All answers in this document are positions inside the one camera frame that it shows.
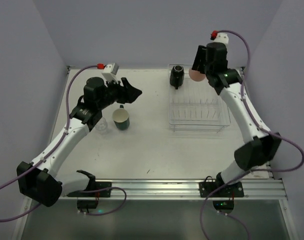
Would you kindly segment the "pink plastic cup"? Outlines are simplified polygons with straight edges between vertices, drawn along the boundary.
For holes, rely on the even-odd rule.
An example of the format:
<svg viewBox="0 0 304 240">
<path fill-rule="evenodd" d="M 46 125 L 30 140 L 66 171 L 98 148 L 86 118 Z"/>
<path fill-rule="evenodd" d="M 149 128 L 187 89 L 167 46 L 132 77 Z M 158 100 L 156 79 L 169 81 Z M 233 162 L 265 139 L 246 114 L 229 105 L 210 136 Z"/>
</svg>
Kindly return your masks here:
<svg viewBox="0 0 304 240">
<path fill-rule="evenodd" d="M 206 75 L 203 73 L 200 73 L 197 70 L 193 70 L 193 69 L 189 69 L 188 71 L 189 77 L 191 78 L 191 80 L 195 81 L 195 82 L 201 82 L 206 78 Z"/>
</svg>

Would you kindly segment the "teal mug white inside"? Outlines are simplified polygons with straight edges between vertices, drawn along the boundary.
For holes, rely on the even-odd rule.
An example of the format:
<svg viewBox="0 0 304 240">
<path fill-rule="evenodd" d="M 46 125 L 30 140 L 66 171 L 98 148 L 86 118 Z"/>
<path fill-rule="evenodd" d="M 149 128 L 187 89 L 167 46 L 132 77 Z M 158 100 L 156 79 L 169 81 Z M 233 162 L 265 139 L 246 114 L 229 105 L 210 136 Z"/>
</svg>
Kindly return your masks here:
<svg viewBox="0 0 304 240">
<path fill-rule="evenodd" d="M 130 115 L 123 105 L 112 113 L 112 120 L 117 129 L 125 131 L 130 126 Z"/>
</svg>

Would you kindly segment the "black metal mug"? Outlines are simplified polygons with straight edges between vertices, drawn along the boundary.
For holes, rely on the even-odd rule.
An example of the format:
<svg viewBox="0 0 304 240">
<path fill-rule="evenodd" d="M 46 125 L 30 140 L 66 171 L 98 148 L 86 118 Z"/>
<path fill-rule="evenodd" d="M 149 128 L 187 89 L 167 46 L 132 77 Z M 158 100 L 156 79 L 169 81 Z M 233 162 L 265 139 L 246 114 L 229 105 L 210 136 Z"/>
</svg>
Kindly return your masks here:
<svg viewBox="0 0 304 240">
<path fill-rule="evenodd" d="M 169 76 L 169 83 L 172 87 L 178 90 L 184 82 L 184 68 L 181 65 L 175 65 L 172 67 Z"/>
</svg>

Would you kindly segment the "clear faceted glass cup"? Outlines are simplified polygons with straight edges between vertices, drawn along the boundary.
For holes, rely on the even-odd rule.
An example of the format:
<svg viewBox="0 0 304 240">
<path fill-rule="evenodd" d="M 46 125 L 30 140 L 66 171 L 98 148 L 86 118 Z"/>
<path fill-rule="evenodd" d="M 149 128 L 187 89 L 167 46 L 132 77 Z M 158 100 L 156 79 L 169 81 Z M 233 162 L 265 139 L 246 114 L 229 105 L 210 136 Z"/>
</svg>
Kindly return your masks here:
<svg viewBox="0 0 304 240">
<path fill-rule="evenodd" d="M 106 135 L 109 133 L 108 122 L 104 117 L 97 122 L 94 128 L 100 135 Z"/>
</svg>

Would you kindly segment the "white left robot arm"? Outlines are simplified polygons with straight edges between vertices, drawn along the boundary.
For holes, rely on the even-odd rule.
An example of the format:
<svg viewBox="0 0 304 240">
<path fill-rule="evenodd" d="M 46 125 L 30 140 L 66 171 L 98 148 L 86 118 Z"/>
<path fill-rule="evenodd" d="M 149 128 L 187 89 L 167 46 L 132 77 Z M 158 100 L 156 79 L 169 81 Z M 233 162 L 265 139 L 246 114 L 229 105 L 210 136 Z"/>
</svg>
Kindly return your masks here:
<svg viewBox="0 0 304 240">
<path fill-rule="evenodd" d="M 133 87 L 125 77 L 114 82 L 106 82 L 100 77 L 89 78 L 83 88 L 83 95 L 69 112 L 66 125 L 60 133 L 30 163 L 23 161 L 18 165 L 16 172 L 19 191 L 38 203 L 51 207 L 61 196 L 95 190 L 93 174 L 77 170 L 67 178 L 58 179 L 58 171 L 77 144 L 103 117 L 103 109 L 115 102 L 131 104 L 141 94 L 142 91 Z"/>
</svg>

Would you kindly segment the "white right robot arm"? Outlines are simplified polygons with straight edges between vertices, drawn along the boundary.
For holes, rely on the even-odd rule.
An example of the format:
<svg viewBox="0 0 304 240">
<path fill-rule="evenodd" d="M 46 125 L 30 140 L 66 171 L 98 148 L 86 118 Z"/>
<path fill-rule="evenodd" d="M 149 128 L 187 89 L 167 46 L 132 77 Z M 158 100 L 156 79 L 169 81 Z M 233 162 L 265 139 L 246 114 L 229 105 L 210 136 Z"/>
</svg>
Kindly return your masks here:
<svg viewBox="0 0 304 240">
<path fill-rule="evenodd" d="M 281 139 L 270 135 L 269 128 L 259 121 L 258 113 L 246 94 L 240 73 L 236 69 L 228 68 L 227 53 L 226 45 L 221 42 L 199 45 L 191 68 L 204 74 L 209 85 L 226 103 L 244 142 L 235 150 L 233 162 L 217 174 L 219 186 L 232 185 L 241 174 L 271 161 L 281 144 Z"/>
</svg>

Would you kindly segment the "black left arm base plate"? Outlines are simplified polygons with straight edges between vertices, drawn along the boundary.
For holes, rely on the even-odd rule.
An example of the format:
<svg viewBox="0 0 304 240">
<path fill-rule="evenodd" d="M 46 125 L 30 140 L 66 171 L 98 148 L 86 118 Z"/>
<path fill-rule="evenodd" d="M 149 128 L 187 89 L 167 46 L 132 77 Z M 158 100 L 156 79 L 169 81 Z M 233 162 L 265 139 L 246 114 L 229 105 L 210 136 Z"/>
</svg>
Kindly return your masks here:
<svg viewBox="0 0 304 240">
<path fill-rule="evenodd" d="M 94 190 L 102 190 L 105 188 L 112 187 L 111 182 L 99 182 L 94 181 L 86 187 L 85 191 L 94 191 Z M 85 198 L 85 197 L 93 197 L 93 198 L 109 198 L 111 196 L 111 189 L 107 189 L 100 192 L 92 192 L 92 193 L 82 193 L 80 191 L 74 191 L 67 195 L 68 197 L 77 197 L 77 198 Z"/>
</svg>

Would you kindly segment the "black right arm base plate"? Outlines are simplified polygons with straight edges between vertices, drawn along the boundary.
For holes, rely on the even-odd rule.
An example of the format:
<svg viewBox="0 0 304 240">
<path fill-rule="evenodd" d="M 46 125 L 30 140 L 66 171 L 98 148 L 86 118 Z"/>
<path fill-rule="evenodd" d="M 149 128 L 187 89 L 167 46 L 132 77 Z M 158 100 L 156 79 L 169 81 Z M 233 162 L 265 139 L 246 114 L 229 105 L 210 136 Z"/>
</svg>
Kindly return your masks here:
<svg viewBox="0 0 304 240">
<path fill-rule="evenodd" d="M 215 181 L 202 181 L 199 183 L 199 192 L 201 198 L 206 198 L 211 192 L 217 189 Z M 231 185 L 227 185 L 217 192 L 213 193 L 210 198 L 243 198 L 245 196 L 243 185 L 241 182 L 237 182 Z"/>
</svg>

